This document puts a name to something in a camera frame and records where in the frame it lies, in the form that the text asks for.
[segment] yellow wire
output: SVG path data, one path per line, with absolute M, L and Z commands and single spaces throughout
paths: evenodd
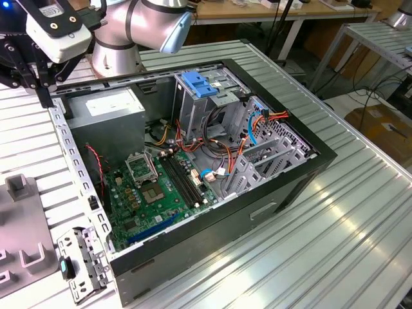
M 160 146 L 160 145 L 162 145 L 165 141 L 166 141 L 166 137 L 167 137 L 167 130 L 169 129 L 169 126 L 165 126 L 165 132 L 163 133 L 163 137 L 162 137 L 162 139 L 159 141 L 159 142 L 157 142 L 155 145 L 156 146 Z

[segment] cardboard box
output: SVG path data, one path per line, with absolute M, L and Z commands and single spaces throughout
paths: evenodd
M 358 129 L 362 111 L 356 108 L 344 119 Z M 360 132 L 401 166 L 412 165 L 412 126 L 384 104 L 366 108 Z

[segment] motherboard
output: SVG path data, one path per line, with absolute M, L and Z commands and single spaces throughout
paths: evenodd
M 217 203 L 216 194 L 183 151 L 154 157 L 132 156 L 105 174 L 108 217 L 117 251 Z

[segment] table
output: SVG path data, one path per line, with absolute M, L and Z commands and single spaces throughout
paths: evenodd
M 288 57 L 289 51 L 296 39 L 303 21 L 307 19 L 336 19 L 366 17 L 366 22 L 374 21 L 380 8 L 374 6 L 372 9 L 356 8 L 354 10 L 338 12 L 319 2 L 311 0 L 304 4 L 299 10 L 290 10 L 287 21 L 293 21 L 293 25 L 288 33 L 286 41 L 279 54 L 280 60 Z M 259 4 L 248 4 L 247 7 L 236 6 L 231 0 L 224 0 L 222 3 L 202 2 L 198 5 L 197 19 L 193 24 L 228 24 L 228 23 L 252 23 L 260 21 L 273 21 L 276 9 L 269 9 Z
M 365 45 L 370 50 L 378 53 L 383 59 L 387 60 L 387 63 L 383 65 L 382 69 L 377 74 L 377 79 L 372 84 L 372 88 L 379 83 L 382 77 L 385 77 L 385 72 L 388 70 L 388 66 L 391 63 L 398 66 L 401 70 L 412 66 L 411 56 L 405 53 L 405 47 L 412 45 L 412 29 L 398 31 L 382 22 L 344 24 L 331 43 L 328 51 L 325 53 L 322 61 L 319 63 L 309 90 L 314 90 L 320 76 L 345 35 L 353 38 L 354 41 L 352 47 L 356 48 L 358 44 Z M 345 54 L 342 57 L 341 62 L 346 62 L 348 58 L 349 55 Z M 412 69 L 408 69 L 405 72 L 410 74 L 412 73 Z
M 148 292 L 128 308 L 394 308 L 412 286 L 412 177 L 251 44 L 142 52 L 149 70 L 234 59 L 338 157 L 285 211 Z M 94 78 L 81 62 L 70 81 Z M 87 224 L 50 116 L 21 88 L 0 90 L 0 182 L 36 178 L 51 236 Z M 1 308 L 72 308 L 60 273 Z M 120 308 L 113 283 L 83 305 Z

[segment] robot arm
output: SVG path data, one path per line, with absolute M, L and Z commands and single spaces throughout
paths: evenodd
M 68 78 L 106 15 L 105 5 L 76 12 L 67 0 L 47 1 L 0 2 L 0 82 L 36 93 L 44 108 L 53 106 L 49 91 Z
M 186 0 L 111 0 L 109 6 L 106 0 L 96 0 L 92 4 L 101 6 L 98 10 L 91 6 L 79 11 L 67 0 L 52 5 L 48 1 L 0 2 L 0 83 L 36 93 L 44 108 L 53 106 L 49 91 L 55 91 L 56 81 L 64 82 L 74 70 L 92 32 L 97 42 L 93 64 L 108 76 L 137 71 L 136 43 L 177 52 L 191 23 Z
M 136 44 L 176 53 L 191 25 L 186 0 L 111 0 L 106 19 L 108 25 L 95 32 L 92 57 L 95 71 L 105 77 L 138 72 Z

